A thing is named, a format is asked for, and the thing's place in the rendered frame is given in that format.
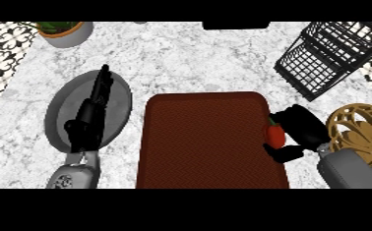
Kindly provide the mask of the red bell pepper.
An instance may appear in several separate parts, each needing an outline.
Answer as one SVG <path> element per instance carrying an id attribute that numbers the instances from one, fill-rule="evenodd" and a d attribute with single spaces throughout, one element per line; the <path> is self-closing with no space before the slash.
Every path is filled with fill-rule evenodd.
<path id="1" fill-rule="evenodd" d="M 273 119 L 268 119 L 268 125 L 264 128 L 264 138 L 265 143 L 273 148 L 280 148 L 285 145 L 286 142 L 285 131 L 282 129 L 280 124 L 276 123 Z"/>

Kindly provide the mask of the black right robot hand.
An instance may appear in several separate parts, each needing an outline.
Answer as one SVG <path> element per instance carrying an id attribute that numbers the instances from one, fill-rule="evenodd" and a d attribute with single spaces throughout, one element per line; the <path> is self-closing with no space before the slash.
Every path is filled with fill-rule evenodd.
<path id="1" fill-rule="evenodd" d="M 274 148 L 262 144 L 262 148 L 277 163 L 289 162 L 304 156 L 304 150 L 317 151 L 321 144 L 327 144 L 326 125 L 313 112 L 299 104 L 293 104 L 283 111 L 268 114 L 270 119 L 277 123 L 283 132 L 289 135 L 296 144 Z"/>

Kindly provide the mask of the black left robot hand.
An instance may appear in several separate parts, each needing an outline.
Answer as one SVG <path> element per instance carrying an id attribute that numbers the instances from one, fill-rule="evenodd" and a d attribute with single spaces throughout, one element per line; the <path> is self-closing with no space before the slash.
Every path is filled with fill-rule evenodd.
<path id="1" fill-rule="evenodd" d="M 75 118 L 63 123 L 72 153 L 99 149 L 112 84 L 109 66 L 103 65 L 94 80 L 90 97 L 82 100 Z"/>

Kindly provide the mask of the grey oval plate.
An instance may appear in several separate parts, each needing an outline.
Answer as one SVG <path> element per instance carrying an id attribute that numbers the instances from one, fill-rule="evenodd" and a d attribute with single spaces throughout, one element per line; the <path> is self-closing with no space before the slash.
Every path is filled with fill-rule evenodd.
<path id="1" fill-rule="evenodd" d="M 63 123 L 73 119 L 82 100 L 90 97 L 99 71 L 76 76 L 60 88 L 45 110 L 44 128 L 48 144 L 69 153 L 69 140 Z M 112 73 L 113 84 L 106 107 L 104 132 L 100 147 L 104 147 L 121 133 L 132 111 L 132 93 L 122 77 Z"/>

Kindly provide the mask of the black rectangular appliance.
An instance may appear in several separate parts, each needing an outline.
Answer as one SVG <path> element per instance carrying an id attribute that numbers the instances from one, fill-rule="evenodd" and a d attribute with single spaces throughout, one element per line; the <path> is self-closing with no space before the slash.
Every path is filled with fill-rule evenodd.
<path id="1" fill-rule="evenodd" d="M 202 22 L 205 30 L 215 29 L 265 29 L 268 22 Z"/>

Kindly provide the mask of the black and white patterned tile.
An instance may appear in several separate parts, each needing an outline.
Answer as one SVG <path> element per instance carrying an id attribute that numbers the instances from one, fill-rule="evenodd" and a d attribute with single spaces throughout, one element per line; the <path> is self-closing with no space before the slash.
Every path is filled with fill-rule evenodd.
<path id="1" fill-rule="evenodd" d="M 38 31 L 16 22 L 0 22 L 0 92 L 6 90 Z"/>

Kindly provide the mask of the brown rectangular tray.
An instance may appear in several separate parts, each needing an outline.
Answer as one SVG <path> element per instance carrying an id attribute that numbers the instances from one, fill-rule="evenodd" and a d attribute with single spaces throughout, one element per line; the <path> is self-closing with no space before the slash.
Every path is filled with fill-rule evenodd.
<path id="1" fill-rule="evenodd" d="M 262 148 L 268 106 L 252 91 L 168 93 L 144 106 L 140 189 L 286 189 Z"/>

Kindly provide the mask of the grey potted plant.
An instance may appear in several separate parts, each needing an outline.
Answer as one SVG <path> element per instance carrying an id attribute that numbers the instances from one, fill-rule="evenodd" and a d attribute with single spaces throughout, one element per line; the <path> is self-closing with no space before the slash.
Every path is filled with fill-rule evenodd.
<path id="1" fill-rule="evenodd" d="M 69 48 L 79 45 L 88 38 L 93 32 L 91 22 L 78 22 L 75 27 L 60 33 L 44 33 L 39 30 L 39 35 L 45 42 L 56 48 Z"/>

